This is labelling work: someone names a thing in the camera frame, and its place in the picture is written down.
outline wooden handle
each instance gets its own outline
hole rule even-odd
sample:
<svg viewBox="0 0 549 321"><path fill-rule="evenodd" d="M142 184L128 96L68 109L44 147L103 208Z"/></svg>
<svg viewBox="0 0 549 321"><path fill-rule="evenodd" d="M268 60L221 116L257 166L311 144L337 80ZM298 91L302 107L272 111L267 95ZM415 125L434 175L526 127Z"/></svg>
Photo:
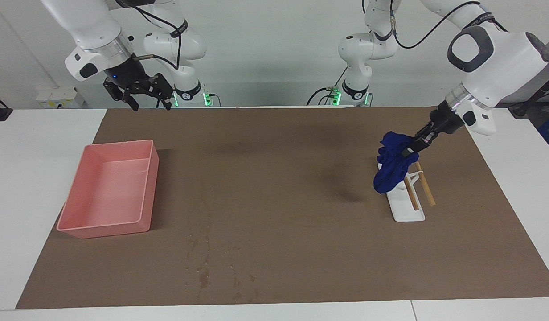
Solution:
<svg viewBox="0 0 549 321"><path fill-rule="evenodd" d="M421 168L421 164L417 162L415 163L415 166L417 167L417 170L420 172L419 179L421 179L421 185L423 186L425 195L427 195L427 201L429 201L429 206L437 205L437 203L435 203L435 199L433 198L433 193L431 193L431 189L429 188L429 184L427 183L427 179L425 178L425 174L423 173L423 169Z"/></svg>
<svg viewBox="0 0 549 321"><path fill-rule="evenodd" d="M415 199L415 195L413 195L413 188L411 187L411 183L409 183L409 178L407 178L407 176L405 176L405 178L403 179L403 183L405 183L405 189L407 189L407 193L409 194L409 199L411 199L413 210L419 211L419 205L417 205L417 199Z"/></svg>

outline pink bin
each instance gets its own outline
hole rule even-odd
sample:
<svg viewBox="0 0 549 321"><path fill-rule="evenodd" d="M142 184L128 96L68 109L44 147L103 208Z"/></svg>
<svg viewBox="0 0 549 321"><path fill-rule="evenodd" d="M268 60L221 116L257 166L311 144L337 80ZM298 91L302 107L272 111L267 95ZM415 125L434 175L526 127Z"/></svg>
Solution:
<svg viewBox="0 0 549 321"><path fill-rule="evenodd" d="M81 239L148 231L158 164L152 140L86 146L57 230Z"/></svg>

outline green light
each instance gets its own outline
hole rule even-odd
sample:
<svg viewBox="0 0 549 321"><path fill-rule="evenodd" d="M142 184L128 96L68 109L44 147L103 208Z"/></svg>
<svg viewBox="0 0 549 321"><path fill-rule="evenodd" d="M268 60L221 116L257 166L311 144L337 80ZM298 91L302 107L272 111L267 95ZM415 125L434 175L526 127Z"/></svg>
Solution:
<svg viewBox="0 0 549 321"><path fill-rule="evenodd" d="M208 94L203 93L203 100L205 101L205 107L213 106L213 99Z"/></svg>
<svg viewBox="0 0 549 321"><path fill-rule="evenodd" d="M342 98L342 93L339 91L334 94L334 97L332 98L332 104L334 106L338 106L340 104L340 99Z"/></svg>

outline white wall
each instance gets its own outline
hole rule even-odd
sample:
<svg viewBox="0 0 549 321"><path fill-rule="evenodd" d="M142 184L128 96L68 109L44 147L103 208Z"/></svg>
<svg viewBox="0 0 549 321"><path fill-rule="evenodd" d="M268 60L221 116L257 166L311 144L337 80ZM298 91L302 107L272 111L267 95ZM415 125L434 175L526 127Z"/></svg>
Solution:
<svg viewBox="0 0 549 321"><path fill-rule="evenodd" d="M486 0L483 4L509 30L531 31L543 42L549 41L549 0ZM343 70L337 53L340 37L368 30L360 0L183 0L181 5L190 26L209 43L206 57L195 61L195 66L225 105L305 104L313 91L333 85ZM74 48L73 40L39 0L0 0L0 12L60 86L76 85L90 107L125 107L108 98L100 85L102 75L83 83L72 79L63 61ZM142 54L142 36L155 27L130 9L112 13L136 37L136 52ZM397 13L399 38L413 44L439 18L418 0L405 0ZM446 22L416 49L372 62L374 106L438 104L460 81L460 73L446 59L446 48L457 32ZM14 54L0 54L0 82L24 81L33 87L46 82L45 76L20 80L9 68L16 63ZM162 69L157 62L145 65L148 73ZM36 107L28 103L33 88L24 87L28 91L18 93L23 99L2 89L0 94L17 99L16 107ZM154 103L139 100L143 106Z"/></svg>

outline white electrical box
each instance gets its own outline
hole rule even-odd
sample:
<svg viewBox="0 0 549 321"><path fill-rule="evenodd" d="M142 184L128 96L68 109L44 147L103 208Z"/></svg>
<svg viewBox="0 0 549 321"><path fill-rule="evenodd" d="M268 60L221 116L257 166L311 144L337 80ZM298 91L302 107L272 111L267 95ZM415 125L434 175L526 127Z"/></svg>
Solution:
<svg viewBox="0 0 549 321"><path fill-rule="evenodd" d="M82 108L85 99L74 87L41 90L35 99L42 108Z"/></svg>

